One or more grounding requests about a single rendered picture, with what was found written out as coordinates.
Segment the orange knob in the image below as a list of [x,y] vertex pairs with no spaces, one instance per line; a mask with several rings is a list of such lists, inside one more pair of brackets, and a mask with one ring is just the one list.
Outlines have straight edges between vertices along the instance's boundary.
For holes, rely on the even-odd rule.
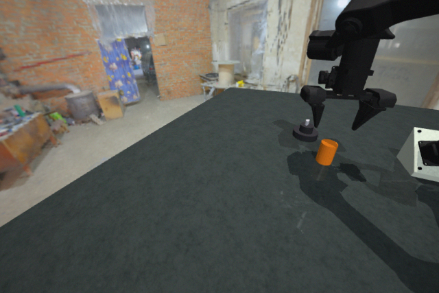
[[318,153],[316,155],[316,161],[321,165],[330,165],[337,150],[338,144],[330,139],[323,139]]

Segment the black round pedestal with silver shaft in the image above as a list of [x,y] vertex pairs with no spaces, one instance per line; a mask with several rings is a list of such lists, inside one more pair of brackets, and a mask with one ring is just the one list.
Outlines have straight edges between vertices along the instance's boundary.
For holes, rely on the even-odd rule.
[[310,119],[306,119],[300,125],[295,126],[293,135],[296,139],[301,141],[315,141],[318,137],[318,131],[313,128],[314,125],[309,123]]

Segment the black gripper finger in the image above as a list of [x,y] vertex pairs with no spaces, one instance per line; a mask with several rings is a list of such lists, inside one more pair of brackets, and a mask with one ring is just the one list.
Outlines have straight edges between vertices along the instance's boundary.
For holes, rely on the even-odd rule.
[[325,105],[323,103],[322,104],[309,103],[309,105],[311,106],[312,113],[313,113],[314,126],[315,126],[315,128],[317,128],[318,124],[320,123],[320,120],[322,118],[322,112],[324,110]]
[[374,117],[382,111],[386,111],[387,108],[380,106],[371,106],[370,104],[359,100],[359,110],[355,116],[355,120],[351,127],[352,130],[357,130],[361,125],[365,124],[371,117]]

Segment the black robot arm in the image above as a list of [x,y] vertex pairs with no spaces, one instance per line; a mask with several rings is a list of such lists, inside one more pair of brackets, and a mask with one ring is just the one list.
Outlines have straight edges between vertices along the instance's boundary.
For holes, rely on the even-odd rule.
[[[439,0],[351,0],[335,21],[335,30],[309,35],[307,57],[371,65],[381,39],[394,39],[389,27],[439,14]],[[421,142],[421,143],[420,143]],[[439,141],[418,141],[423,165],[439,166]],[[426,163],[426,164],[425,164]]]

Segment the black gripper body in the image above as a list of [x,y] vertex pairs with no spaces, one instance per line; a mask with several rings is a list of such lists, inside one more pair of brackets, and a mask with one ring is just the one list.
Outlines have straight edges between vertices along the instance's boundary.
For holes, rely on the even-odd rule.
[[[331,84],[332,91],[324,90],[320,86],[304,85],[301,88],[300,96],[305,102],[322,104],[325,98],[329,99],[352,99],[363,100],[371,106],[394,108],[396,94],[384,89],[364,89],[368,76],[374,71],[370,70],[371,65],[340,62],[336,66],[337,76],[335,84]],[[338,95],[337,95],[338,94]],[[351,96],[353,95],[353,96]]]

